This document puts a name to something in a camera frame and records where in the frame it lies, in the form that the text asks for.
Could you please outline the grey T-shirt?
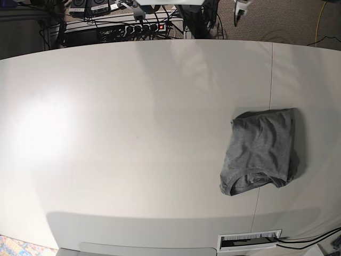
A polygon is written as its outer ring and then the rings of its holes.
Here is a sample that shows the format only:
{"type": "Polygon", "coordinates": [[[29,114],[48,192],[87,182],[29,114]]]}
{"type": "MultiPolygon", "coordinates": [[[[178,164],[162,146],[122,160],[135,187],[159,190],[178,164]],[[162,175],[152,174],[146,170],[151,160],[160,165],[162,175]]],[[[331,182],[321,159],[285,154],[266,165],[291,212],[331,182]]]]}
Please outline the grey T-shirt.
{"type": "Polygon", "coordinates": [[[281,188],[297,173],[292,108],[246,112],[231,121],[231,139],[220,173],[220,190],[235,196],[272,184],[281,188]]]}

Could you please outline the black power strip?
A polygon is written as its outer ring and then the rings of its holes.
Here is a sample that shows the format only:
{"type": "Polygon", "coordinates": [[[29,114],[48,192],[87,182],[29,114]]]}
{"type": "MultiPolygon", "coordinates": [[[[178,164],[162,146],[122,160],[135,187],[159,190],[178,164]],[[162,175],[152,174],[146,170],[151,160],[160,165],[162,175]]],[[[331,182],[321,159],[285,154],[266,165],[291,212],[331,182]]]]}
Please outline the black power strip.
{"type": "Polygon", "coordinates": [[[147,23],[147,24],[120,24],[115,26],[119,36],[156,36],[166,34],[167,25],[165,23],[147,23]]]}

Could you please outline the black foot pedal middle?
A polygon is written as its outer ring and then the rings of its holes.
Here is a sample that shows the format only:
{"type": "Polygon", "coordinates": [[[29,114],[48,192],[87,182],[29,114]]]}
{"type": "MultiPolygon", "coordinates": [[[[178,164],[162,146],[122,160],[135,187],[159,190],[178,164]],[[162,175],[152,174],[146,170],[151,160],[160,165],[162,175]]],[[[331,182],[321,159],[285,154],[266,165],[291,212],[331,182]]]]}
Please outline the black foot pedal middle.
{"type": "Polygon", "coordinates": [[[108,0],[92,0],[90,10],[93,14],[107,13],[109,11],[108,0]]]}

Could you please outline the black foot pedal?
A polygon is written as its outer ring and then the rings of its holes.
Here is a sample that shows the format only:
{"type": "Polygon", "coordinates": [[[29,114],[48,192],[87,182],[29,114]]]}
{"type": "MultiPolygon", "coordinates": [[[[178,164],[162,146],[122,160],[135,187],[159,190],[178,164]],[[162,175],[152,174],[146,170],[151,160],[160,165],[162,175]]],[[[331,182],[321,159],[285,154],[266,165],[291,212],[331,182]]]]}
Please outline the black foot pedal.
{"type": "Polygon", "coordinates": [[[69,13],[73,15],[82,14],[85,11],[87,0],[72,0],[69,13]]]}
{"type": "Polygon", "coordinates": [[[93,14],[107,13],[109,11],[108,0],[92,0],[90,10],[93,14]]]}

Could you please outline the black foot pedal left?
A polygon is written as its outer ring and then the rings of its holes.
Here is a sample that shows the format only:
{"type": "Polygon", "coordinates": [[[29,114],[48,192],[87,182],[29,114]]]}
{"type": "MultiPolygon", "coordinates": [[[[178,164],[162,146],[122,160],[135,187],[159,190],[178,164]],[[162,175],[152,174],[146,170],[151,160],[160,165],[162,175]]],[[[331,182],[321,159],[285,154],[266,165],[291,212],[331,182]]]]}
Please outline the black foot pedal left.
{"type": "Polygon", "coordinates": [[[72,0],[69,13],[73,15],[82,14],[85,11],[87,0],[72,0]]]}

